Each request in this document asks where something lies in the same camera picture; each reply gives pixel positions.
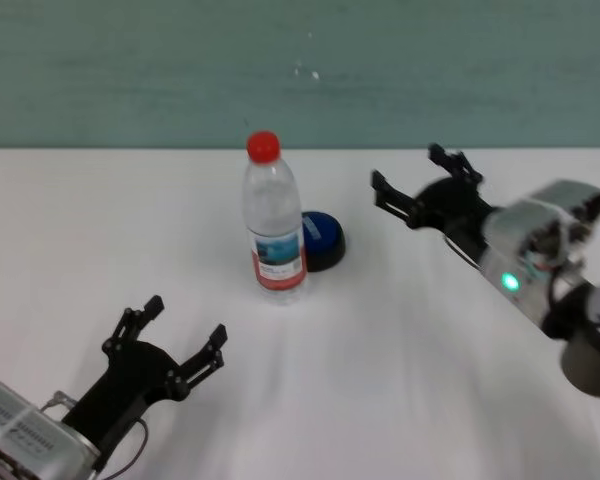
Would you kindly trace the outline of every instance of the white table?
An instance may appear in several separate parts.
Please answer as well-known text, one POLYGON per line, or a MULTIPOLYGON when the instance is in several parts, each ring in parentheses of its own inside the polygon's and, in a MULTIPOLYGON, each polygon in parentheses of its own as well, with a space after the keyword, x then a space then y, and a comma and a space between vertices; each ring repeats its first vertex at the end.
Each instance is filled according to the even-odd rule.
MULTIPOLYGON (((167 309, 142 338, 184 360, 223 322, 226 367, 149 410, 125 478, 600 479, 600 400, 565 380, 561 345, 439 233, 373 206, 372 168, 412 194, 444 172, 423 151, 285 154, 304 207, 348 241, 291 307, 254 284, 243 152, 0 151, 0 379, 39 404, 79 397, 124 307, 159 293, 167 309)), ((600 150, 467 154, 494 204, 557 176, 600 186, 600 150)), ((588 258, 600 283, 600 228, 588 258)))

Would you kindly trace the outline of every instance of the teal wall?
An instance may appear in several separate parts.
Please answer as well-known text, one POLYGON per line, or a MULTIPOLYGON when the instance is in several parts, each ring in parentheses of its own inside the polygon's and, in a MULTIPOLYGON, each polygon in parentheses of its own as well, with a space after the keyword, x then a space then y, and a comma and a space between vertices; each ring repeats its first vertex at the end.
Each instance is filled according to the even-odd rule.
POLYGON ((0 0, 0 146, 600 146, 600 0, 0 0))

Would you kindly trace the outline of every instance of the wire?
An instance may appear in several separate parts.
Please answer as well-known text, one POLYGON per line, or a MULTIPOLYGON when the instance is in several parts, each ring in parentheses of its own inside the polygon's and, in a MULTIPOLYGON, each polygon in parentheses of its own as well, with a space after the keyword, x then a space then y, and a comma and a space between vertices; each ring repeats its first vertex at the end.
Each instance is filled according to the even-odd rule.
POLYGON ((138 420, 136 420, 136 423, 139 423, 140 426, 144 429, 144 438, 142 439, 142 445, 140 445, 140 448, 138 449, 138 452, 131 459, 131 461, 129 463, 127 463, 124 467, 122 467, 116 473, 114 473, 112 475, 109 475, 108 477, 103 478, 102 480, 113 480, 114 478, 118 478, 120 475, 122 475, 123 473, 125 473, 131 467, 133 467, 133 465, 140 458, 140 455, 142 455, 142 452, 144 452, 144 448, 147 446, 147 442, 149 441, 149 426, 147 425, 147 422, 145 422, 141 418, 139 418, 138 420))
POLYGON ((456 254, 458 255, 461 259, 463 259, 465 262, 467 262, 467 264, 472 267, 475 268, 476 270, 479 270, 480 268, 478 267, 478 264, 476 262, 474 262, 473 260, 471 260, 471 258, 469 258, 469 256, 464 253, 462 250, 460 250, 460 248, 458 248, 458 246, 453 243, 453 241, 451 241, 451 239, 449 239, 449 237, 447 237, 444 233, 442 234, 442 237, 444 238, 444 243, 447 244, 447 246, 456 254))

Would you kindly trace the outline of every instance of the water bottle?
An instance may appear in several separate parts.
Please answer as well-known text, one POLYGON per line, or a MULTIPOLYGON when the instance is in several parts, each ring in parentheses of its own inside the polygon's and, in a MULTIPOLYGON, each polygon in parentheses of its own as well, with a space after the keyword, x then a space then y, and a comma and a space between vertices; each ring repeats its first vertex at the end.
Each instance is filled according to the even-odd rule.
POLYGON ((242 206, 256 278, 271 295, 292 299, 307 276, 298 188, 280 158, 275 134, 254 133, 247 152, 251 161, 244 176, 242 206))

